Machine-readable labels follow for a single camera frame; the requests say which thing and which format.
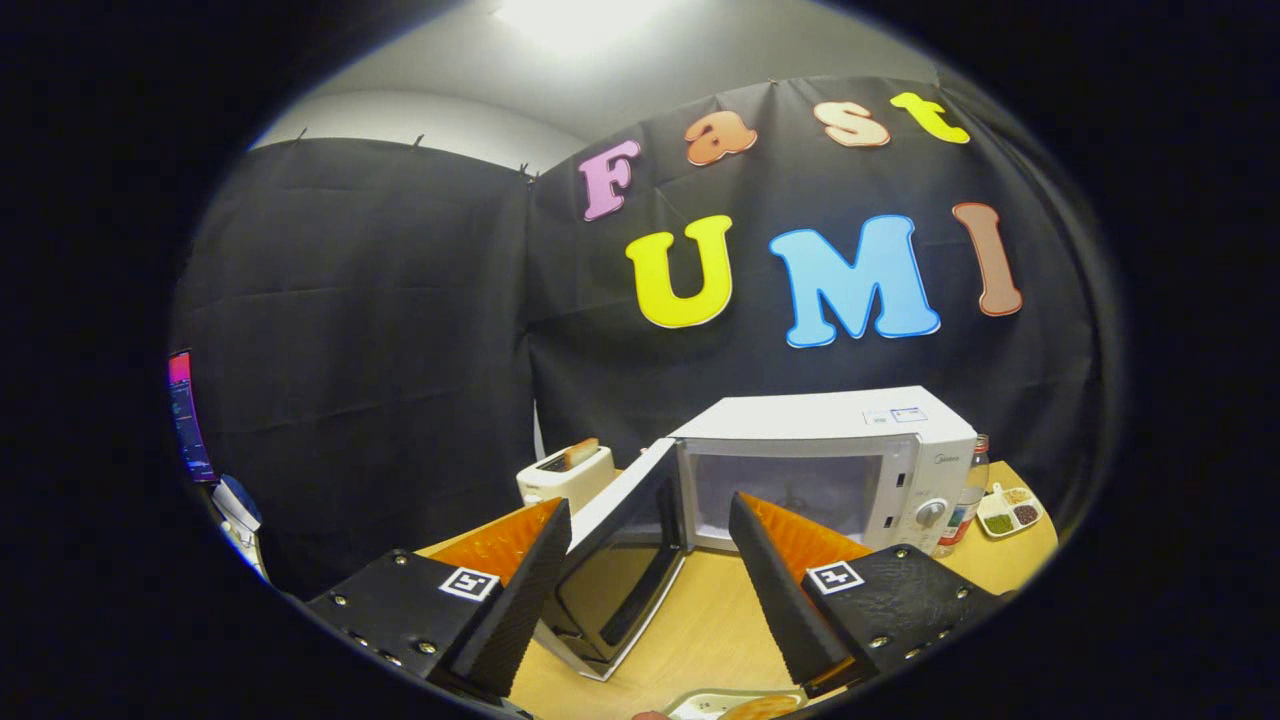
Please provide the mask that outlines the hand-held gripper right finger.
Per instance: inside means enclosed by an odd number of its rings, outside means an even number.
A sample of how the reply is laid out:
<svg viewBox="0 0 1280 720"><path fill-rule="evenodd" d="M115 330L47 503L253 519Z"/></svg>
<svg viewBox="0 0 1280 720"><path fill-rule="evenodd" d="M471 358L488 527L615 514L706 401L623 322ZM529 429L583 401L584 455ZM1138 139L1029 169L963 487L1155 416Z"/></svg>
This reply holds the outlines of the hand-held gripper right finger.
<svg viewBox="0 0 1280 720"><path fill-rule="evenodd" d="M911 544L869 550L753 495L730 536L790 678L809 698L914 666L1004 607Z"/></svg>

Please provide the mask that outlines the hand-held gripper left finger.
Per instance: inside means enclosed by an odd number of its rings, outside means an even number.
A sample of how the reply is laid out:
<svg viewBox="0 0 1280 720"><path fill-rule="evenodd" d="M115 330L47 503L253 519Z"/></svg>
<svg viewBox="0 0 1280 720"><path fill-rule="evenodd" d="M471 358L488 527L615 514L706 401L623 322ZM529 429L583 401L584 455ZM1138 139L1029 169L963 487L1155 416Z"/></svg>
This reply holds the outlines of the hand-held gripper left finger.
<svg viewBox="0 0 1280 720"><path fill-rule="evenodd" d="M520 509L429 553L392 550L307 601L370 659L476 701L502 701L572 538L566 498Z"/></svg>

